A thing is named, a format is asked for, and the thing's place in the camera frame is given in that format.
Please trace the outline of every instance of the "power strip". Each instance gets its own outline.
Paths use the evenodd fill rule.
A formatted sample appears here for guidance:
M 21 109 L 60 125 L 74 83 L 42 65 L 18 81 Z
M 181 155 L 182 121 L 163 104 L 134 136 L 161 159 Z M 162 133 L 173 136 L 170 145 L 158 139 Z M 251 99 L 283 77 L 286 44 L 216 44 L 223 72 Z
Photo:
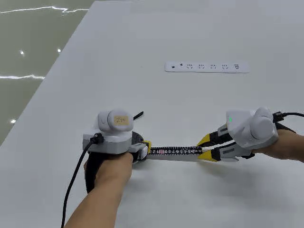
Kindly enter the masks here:
M 204 63 L 204 62 L 167 62 L 167 72 L 199 73 L 249 73 L 249 65 L 244 62 Z

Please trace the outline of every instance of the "forearm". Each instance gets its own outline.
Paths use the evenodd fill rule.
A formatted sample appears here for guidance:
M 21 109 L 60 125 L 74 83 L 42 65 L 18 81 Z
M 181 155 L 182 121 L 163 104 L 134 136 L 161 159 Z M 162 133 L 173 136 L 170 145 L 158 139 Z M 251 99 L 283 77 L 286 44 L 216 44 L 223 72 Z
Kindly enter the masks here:
M 124 183 L 105 180 L 95 187 L 77 207 L 66 228 L 113 228 Z
M 292 147 L 292 159 L 304 162 L 304 136 L 298 135 Z

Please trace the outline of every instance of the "yellow sticker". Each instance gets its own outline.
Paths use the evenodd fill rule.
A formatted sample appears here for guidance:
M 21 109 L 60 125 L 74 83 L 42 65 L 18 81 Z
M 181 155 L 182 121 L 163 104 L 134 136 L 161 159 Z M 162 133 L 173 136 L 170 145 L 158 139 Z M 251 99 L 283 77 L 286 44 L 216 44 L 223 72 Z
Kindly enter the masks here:
M 115 115 L 114 116 L 115 126 L 127 126 L 129 125 L 129 117 L 127 115 Z

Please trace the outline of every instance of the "floor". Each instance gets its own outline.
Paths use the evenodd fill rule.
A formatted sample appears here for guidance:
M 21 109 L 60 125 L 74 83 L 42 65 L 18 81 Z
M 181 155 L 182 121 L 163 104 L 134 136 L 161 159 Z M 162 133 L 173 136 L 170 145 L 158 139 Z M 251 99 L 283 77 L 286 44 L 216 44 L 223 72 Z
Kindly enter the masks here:
M 93 2 L 0 1 L 0 145 Z

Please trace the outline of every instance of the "power cord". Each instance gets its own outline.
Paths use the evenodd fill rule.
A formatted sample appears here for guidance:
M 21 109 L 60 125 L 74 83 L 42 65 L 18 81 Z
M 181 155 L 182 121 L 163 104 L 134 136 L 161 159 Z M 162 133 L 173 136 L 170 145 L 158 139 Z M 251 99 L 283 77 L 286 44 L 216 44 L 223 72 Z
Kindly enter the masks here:
M 281 112 L 277 112 L 277 113 L 273 113 L 273 117 L 274 117 L 274 123 L 277 123 L 279 121 L 284 120 L 284 117 L 288 116 L 288 115 L 296 115 L 296 116 L 300 116 L 300 117 L 304 117 L 304 114 L 302 113 L 281 113 Z
M 87 152 L 87 150 L 90 148 L 90 146 L 92 146 L 93 144 L 98 144 L 98 143 L 103 143 L 104 142 L 104 138 L 103 136 L 101 135 L 101 133 L 96 133 L 94 135 L 94 137 L 92 137 L 90 139 L 90 142 L 88 143 L 88 145 L 84 148 L 84 151 L 82 152 L 79 160 L 78 160 L 78 163 L 77 163 L 77 166 L 75 168 L 75 171 L 73 173 L 73 176 L 72 176 L 72 179 L 70 181 L 70 184 L 66 190 L 66 196 L 65 196 L 65 200 L 63 202 L 63 210 L 62 210 L 62 221 L 61 221 L 61 228 L 63 228 L 65 226 L 65 220 L 66 220 L 66 210 L 67 210 L 67 199 L 68 199 L 68 196 L 70 194 L 70 191 L 71 191 L 71 188 L 73 186 L 73 183 L 75 181 L 75 178 L 76 178 L 76 175 L 78 173 L 78 170 L 79 170 L 79 167 L 81 165 L 81 162 Z

